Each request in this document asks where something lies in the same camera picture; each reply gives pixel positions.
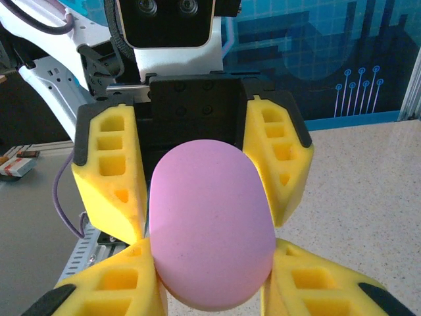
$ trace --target blue circuit pattern backdrop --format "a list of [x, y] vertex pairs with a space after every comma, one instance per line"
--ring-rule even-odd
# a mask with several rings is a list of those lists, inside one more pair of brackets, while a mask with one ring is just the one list
[[223, 20], [226, 70], [259, 70], [304, 119], [401, 108], [421, 45], [421, 0], [243, 0]]

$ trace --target pink egg-shaped object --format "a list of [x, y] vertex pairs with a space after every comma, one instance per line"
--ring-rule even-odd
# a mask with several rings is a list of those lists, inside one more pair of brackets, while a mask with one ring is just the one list
[[259, 174], [230, 144], [169, 151], [152, 176], [151, 249], [168, 291], [205, 311], [251, 298], [272, 270], [276, 238]]

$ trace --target speckled countertop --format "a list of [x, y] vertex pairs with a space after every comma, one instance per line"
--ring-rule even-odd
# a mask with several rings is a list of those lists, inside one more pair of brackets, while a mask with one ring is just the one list
[[[316, 148], [303, 200], [276, 236], [384, 284], [421, 313], [421, 122], [311, 133]], [[169, 297], [170, 316], [260, 315], [257, 294], [221, 313]]]

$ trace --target yellow foam gripper pad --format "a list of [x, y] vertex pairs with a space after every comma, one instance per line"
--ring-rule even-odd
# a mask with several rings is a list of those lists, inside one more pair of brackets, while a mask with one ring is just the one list
[[134, 244], [143, 237], [147, 187], [133, 106], [79, 108], [72, 171], [93, 226]]
[[273, 93], [248, 101], [243, 152], [260, 174], [274, 226], [282, 226], [300, 203], [314, 146], [292, 97]]
[[57, 284], [76, 289], [53, 316], [165, 316], [166, 292], [157, 278], [149, 239]]
[[262, 287], [262, 316], [387, 316], [359, 284], [384, 287], [346, 267], [277, 239]]

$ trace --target camera lens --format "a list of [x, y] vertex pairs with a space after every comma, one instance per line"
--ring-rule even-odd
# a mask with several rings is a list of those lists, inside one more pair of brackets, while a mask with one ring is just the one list
[[180, 12], [185, 17], [192, 17], [197, 14], [199, 8], [197, 0], [180, 0]]
[[158, 10], [155, 0], [139, 0], [140, 12], [146, 17], [155, 16]]

